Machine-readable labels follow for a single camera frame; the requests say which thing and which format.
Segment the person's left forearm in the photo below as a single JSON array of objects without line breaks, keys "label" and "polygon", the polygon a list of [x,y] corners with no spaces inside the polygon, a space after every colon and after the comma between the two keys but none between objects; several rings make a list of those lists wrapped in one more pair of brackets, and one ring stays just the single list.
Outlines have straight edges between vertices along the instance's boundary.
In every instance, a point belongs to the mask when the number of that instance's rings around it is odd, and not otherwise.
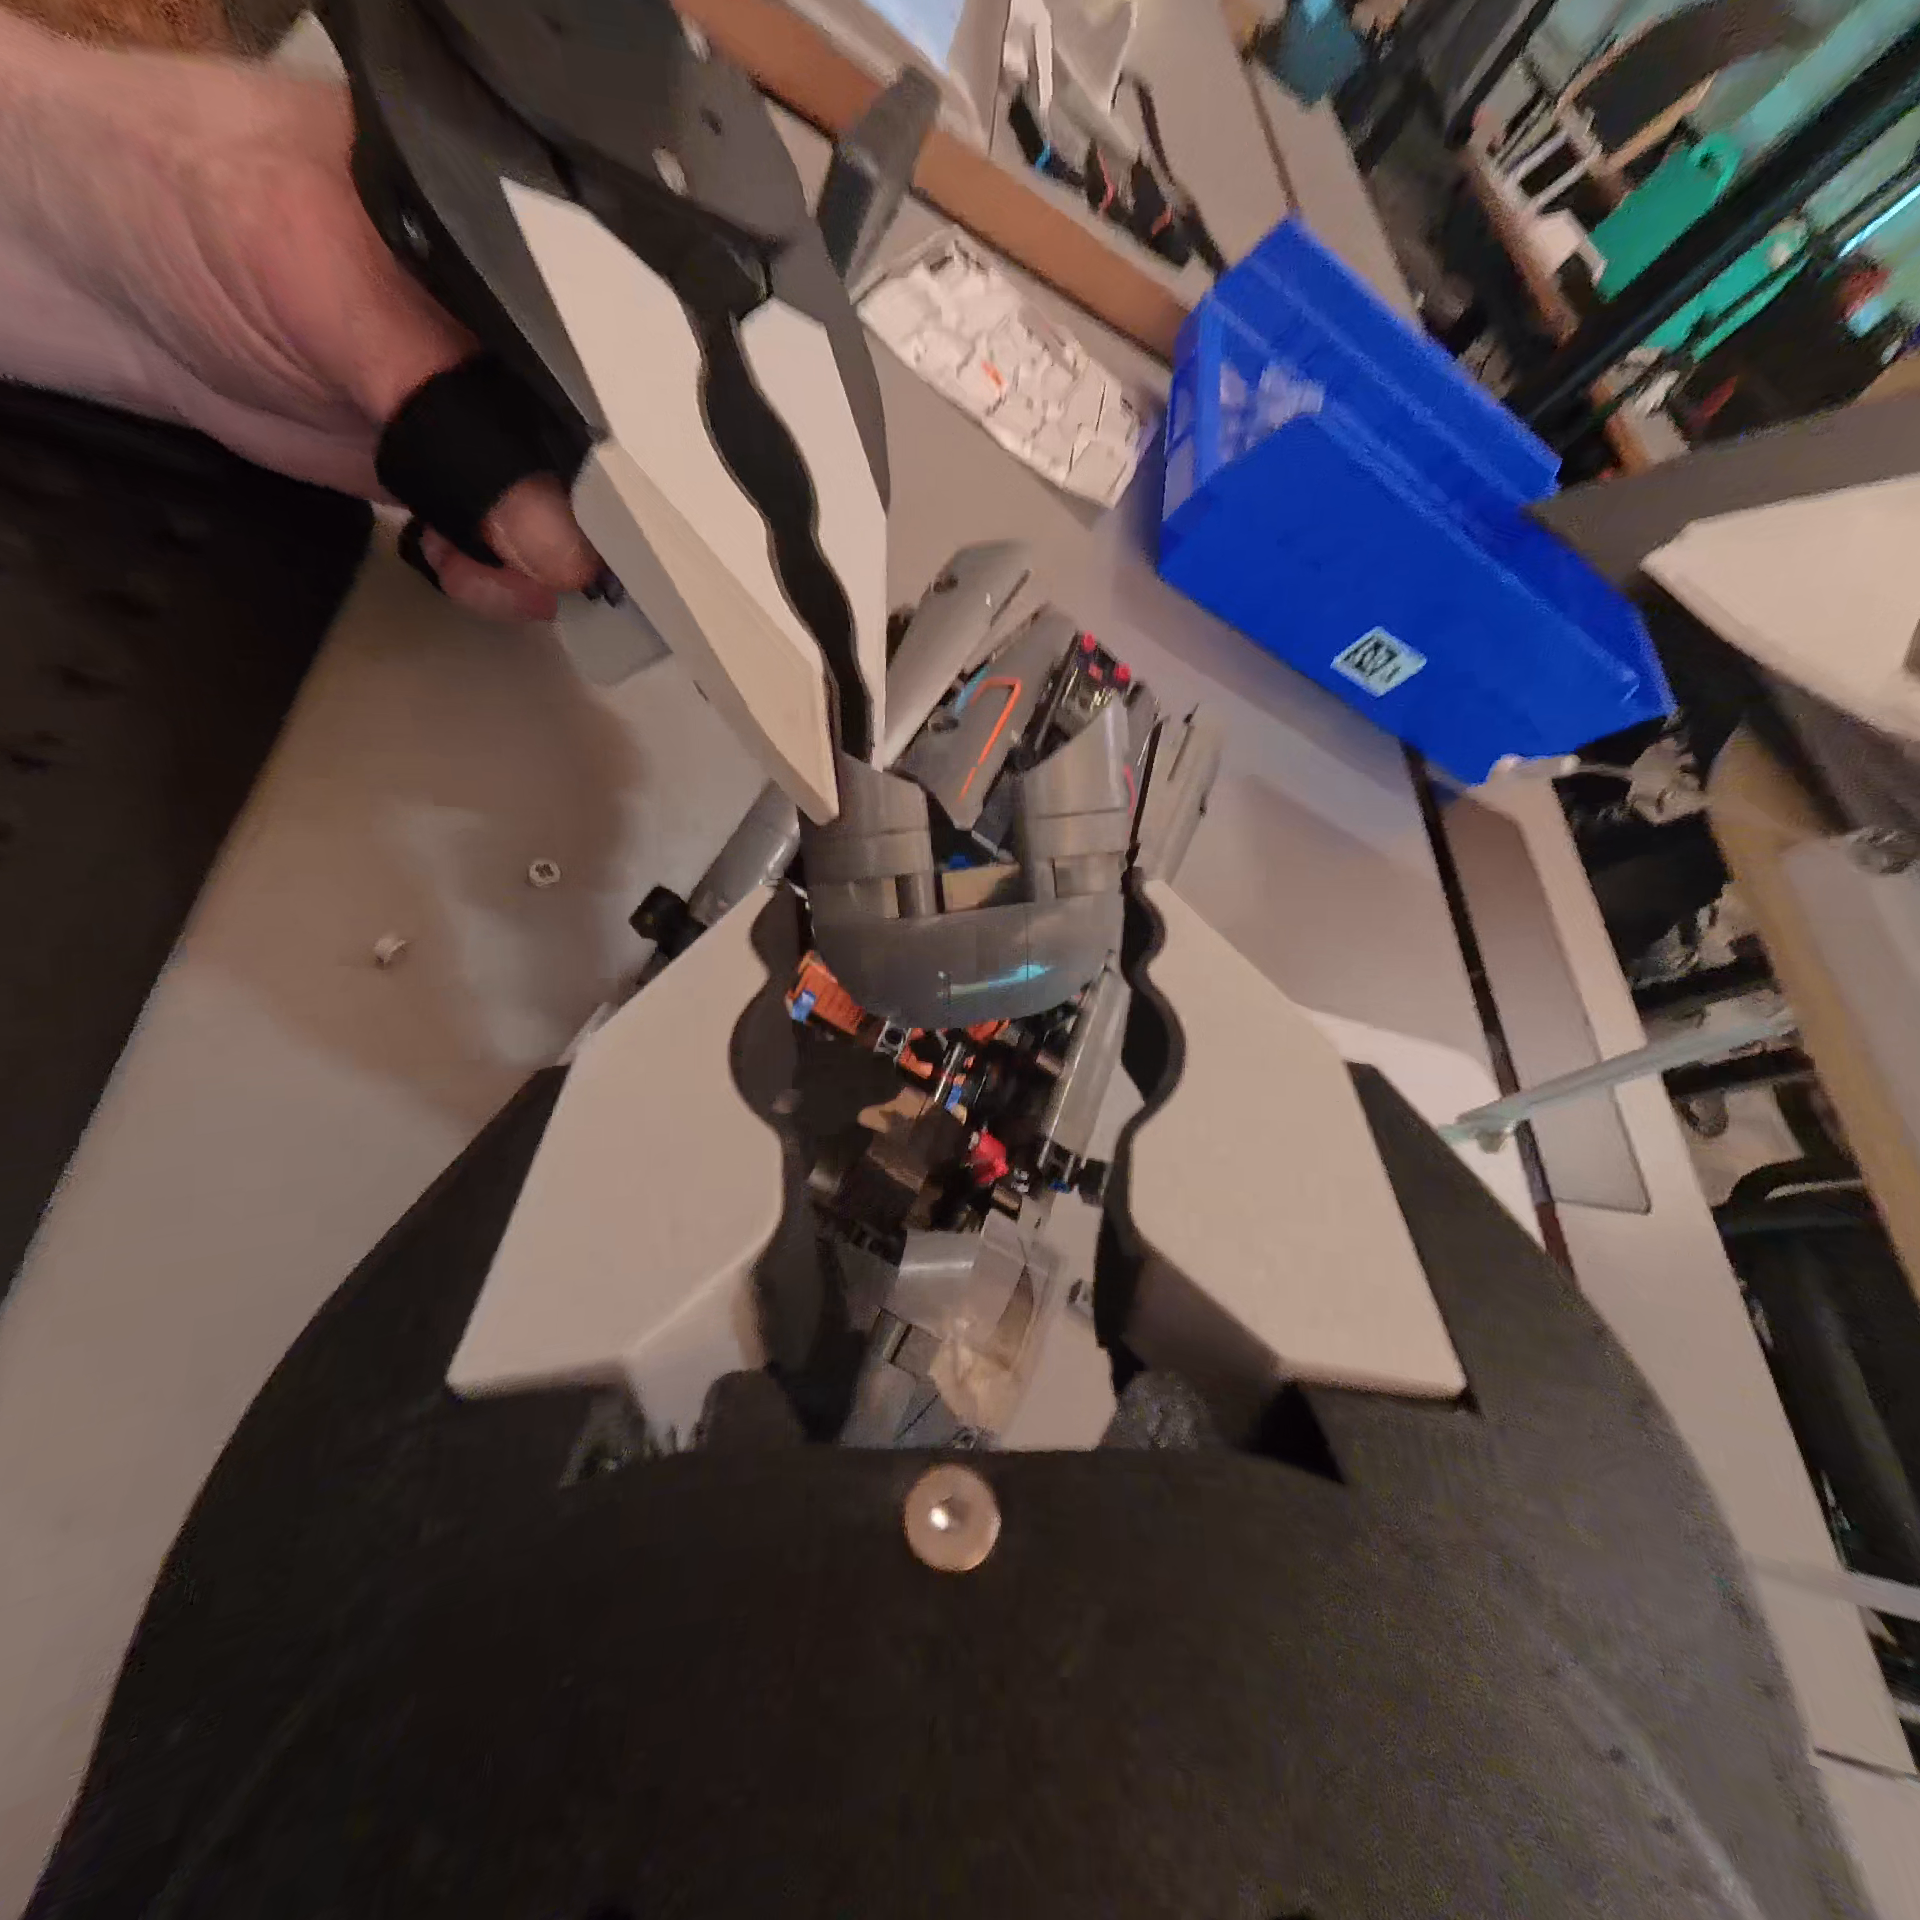
[{"label": "person's left forearm", "polygon": [[264,59],[309,2],[2,2],[48,34],[107,50]]}]

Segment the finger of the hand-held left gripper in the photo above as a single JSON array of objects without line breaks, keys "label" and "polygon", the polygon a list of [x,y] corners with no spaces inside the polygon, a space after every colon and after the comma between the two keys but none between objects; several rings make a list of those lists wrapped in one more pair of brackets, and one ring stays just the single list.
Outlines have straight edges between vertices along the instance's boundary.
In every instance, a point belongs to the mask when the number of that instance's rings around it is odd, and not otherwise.
[{"label": "finger of the hand-held left gripper", "polygon": [[599,421],[572,489],[575,521],[761,773],[831,822],[825,662],[708,431],[705,358],[684,302],[585,206],[512,181],[501,197]]},{"label": "finger of the hand-held left gripper", "polygon": [[831,336],[767,300],[739,325],[739,350],[789,448],[775,552],[825,659],[837,744],[877,759],[888,719],[888,509]]}]

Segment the grey lego car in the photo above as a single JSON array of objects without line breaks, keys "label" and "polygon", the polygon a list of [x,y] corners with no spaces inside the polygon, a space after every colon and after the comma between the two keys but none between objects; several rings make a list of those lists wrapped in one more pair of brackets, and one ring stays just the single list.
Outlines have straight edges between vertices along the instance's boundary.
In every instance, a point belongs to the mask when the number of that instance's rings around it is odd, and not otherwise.
[{"label": "grey lego car", "polygon": [[1015,616],[1013,541],[958,548],[885,621],[885,735],[850,822],[767,785],[684,897],[632,912],[662,973],[753,885],[793,911],[809,1355],[769,1363],[805,1428],[854,1449],[993,1447],[1038,1356],[1058,1195],[1098,1201],[1096,1126],[1133,991],[1133,878],[1180,872],[1222,735],[1053,604]]}]

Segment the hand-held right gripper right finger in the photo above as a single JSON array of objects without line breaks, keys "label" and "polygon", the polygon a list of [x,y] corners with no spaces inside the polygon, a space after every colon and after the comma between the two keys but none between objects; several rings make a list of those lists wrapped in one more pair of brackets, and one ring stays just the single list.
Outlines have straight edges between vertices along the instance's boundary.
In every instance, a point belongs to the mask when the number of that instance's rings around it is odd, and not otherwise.
[{"label": "hand-held right gripper right finger", "polygon": [[1216,1412],[1291,1385],[1457,1402],[1467,1375],[1346,1059],[1167,882],[1125,907],[1140,1109],[1102,1201],[1102,1341]]}]

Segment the white sticker sheet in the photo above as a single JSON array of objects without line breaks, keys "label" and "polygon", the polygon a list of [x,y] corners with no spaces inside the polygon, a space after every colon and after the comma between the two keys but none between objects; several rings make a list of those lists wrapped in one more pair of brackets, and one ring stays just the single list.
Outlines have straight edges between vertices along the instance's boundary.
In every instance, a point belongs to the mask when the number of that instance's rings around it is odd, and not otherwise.
[{"label": "white sticker sheet", "polygon": [[880,271],[855,312],[924,387],[1048,485],[1098,511],[1131,489],[1147,410],[961,232],[937,232]]}]

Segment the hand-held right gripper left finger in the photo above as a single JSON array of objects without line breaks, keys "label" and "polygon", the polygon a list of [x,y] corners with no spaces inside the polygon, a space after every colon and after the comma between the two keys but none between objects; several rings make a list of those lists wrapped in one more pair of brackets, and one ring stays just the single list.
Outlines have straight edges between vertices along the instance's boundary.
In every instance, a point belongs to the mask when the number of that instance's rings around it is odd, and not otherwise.
[{"label": "hand-held right gripper left finger", "polygon": [[792,905],[747,895],[575,1045],[447,1363],[456,1396],[622,1387],[648,1421],[694,1421],[763,1363],[753,1273],[784,1153],[734,1041]]}]

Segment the black perforated chair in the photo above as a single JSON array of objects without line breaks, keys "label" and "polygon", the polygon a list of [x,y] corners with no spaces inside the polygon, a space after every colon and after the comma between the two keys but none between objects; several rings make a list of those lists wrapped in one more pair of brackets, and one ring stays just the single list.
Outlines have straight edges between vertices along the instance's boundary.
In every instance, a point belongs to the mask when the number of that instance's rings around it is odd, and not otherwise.
[{"label": "black perforated chair", "polygon": [[3,1290],[371,529],[192,431],[3,382]]}]

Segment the blue plastic bin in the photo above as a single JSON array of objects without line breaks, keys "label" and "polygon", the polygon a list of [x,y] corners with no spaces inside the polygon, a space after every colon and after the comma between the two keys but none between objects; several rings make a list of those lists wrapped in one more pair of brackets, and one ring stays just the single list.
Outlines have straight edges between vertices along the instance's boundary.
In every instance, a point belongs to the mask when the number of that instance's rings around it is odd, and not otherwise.
[{"label": "blue plastic bin", "polygon": [[[1322,413],[1230,459],[1222,361]],[[1673,713],[1637,609],[1532,511],[1560,459],[1291,213],[1180,326],[1161,581],[1462,786]]]}]

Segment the clear plastic bags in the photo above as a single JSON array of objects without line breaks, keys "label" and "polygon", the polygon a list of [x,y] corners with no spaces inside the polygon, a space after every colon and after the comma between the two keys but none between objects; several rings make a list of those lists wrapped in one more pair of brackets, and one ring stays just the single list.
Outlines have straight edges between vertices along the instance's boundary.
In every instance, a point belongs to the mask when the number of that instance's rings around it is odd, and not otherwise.
[{"label": "clear plastic bags", "polygon": [[1268,363],[1253,376],[1223,358],[1216,379],[1217,444],[1228,459],[1262,444],[1291,421],[1323,410],[1326,389],[1286,363]]}]

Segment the teal chair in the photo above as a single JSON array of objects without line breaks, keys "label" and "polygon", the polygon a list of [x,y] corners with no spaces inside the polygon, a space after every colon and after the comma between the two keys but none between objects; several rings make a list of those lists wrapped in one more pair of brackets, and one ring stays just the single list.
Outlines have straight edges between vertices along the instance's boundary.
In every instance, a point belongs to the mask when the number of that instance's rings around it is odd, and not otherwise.
[{"label": "teal chair", "polygon": [[1732,193],[1741,149],[1726,135],[1675,145],[1591,230],[1596,300],[1609,304]]}]

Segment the person's left hand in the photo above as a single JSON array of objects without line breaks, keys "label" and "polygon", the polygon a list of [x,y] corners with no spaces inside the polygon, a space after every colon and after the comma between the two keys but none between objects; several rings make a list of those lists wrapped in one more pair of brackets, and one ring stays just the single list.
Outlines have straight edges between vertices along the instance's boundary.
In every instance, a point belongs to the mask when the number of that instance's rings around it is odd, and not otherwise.
[{"label": "person's left hand", "polygon": [[343,85],[3,15],[2,375],[393,506],[386,425],[473,350],[377,237]]}]

